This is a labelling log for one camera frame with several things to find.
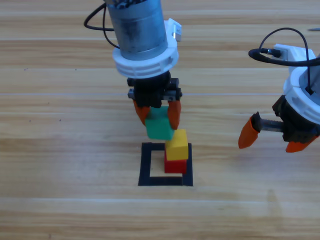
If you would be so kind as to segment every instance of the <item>green block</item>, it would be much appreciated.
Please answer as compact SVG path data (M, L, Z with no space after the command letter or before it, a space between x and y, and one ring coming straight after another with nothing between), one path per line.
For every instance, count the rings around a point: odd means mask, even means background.
M171 140L175 130L173 130L170 125L168 106L162 106L161 108L151 107L145 119L145 127L150 139Z

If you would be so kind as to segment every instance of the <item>yellow block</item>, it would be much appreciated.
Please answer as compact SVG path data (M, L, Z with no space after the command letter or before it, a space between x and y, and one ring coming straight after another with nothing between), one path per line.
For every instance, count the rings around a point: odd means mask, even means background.
M173 138L165 142L165 152L168 161L187 160L189 158L187 131L185 129L174 131Z

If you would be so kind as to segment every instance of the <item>white connector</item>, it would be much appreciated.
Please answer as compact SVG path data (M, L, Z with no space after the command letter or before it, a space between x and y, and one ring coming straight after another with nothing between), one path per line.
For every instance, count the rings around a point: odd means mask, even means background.
M173 38L177 42L181 42L182 38L182 25L178 23L177 21L173 20L172 18L169 18L168 21L166 21L166 28L169 29L169 32L172 33Z
M281 57L272 57L273 59L277 60L283 60L283 61L289 61L289 62L299 62L299 61L306 61L307 60L307 54L306 49L298 46L289 46L289 45L282 45L282 44L276 44L273 47L276 50L281 51ZM309 60L315 59L316 55L314 52L309 49ZM291 74L294 69L296 69L296 66L290 66L289 67L289 73Z

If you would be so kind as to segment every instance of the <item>black cable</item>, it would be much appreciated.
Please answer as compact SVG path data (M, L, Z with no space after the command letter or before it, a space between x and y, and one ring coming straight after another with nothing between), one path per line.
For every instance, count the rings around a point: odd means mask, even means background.
M304 42L304 47L305 47L305 54L306 54L306 62L309 63L309 48L308 48L308 43L307 40L305 38L305 36L298 30L291 28L291 27L283 27L283 28L279 28L277 30L274 30L273 32L269 33L261 42L259 49L262 48L262 46L264 45L265 41L274 33L282 31L282 30L290 30L290 31L294 31L297 34L299 34ZM307 92L311 93L311 86L310 86L310 66L307 66L307 74L308 74L308 89Z
M298 33L302 37L304 45L305 45L305 50L306 50L306 61L283 61L283 60L272 59L272 58L266 57L261 54L261 53L264 53L264 54L268 53L268 54L274 55L277 58L280 57L278 50L266 49L266 48L262 48L262 46L265 43L265 41L272 34L279 32L281 30L291 30L291 31ZM307 72L308 73L308 86L307 86L308 89L307 89L307 91L308 91L308 93L311 94L312 91L311 91L311 84L310 84L310 67L320 66L320 57L312 59L312 60L309 59L309 49L308 49L308 44L307 44L306 38L298 30L296 30L294 28L290 28L290 27L279 28L279 29L271 32L270 34L268 34L261 42L260 47L257 49L250 50L248 54L254 60L260 61L263 63L269 63L269 64L275 64L275 65L287 66L287 67L308 67L308 70L307 70L308 71Z
M103 9L103 19L102 19L102 27L97 27L97 26L90 26L88 25L89 21L97 15L101 10ZM111 42L107 36L106 31L108 32L114 32L115 30L113 28L106 28L106 12L107 12L107 4L104 3L100 5L96 10L94 10L84 21L83 25L87 29L92 29L92 30L98 30L98 31L103 31L105 39L108 41L109 44L111 44L113 47L120 49L119 46L115 45L113 42Z
M119 46L115 45L112 41L109 40L106 30L105 30L105 24L106 24L106 11L107 11L107 4L104 4L104 9L103 9L103 20L102 20L102 27L103 27L103 34L105 39L110 43L112 46L114 46L117 49L120 49Z
M102 4L101 6L99 6L96 10L94 10L94 11L84 20L83 25L84 25L87 29L98 30L98 31L107 31L107 32L113 32L113 31L115 31L113 28L104 28L104 27L97 27L97 26L90 26L90 25L88 25L89 21L90 21L95 15L97 15L97 13L99 13L102 9L104 9L105 6L107 6L106 3Z

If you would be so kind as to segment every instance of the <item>red block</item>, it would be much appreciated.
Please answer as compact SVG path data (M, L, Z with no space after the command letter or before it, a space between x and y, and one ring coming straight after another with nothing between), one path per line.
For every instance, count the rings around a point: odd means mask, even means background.
M164 151L164 172L166 174L186 174L187 160L168 161L167 153Z

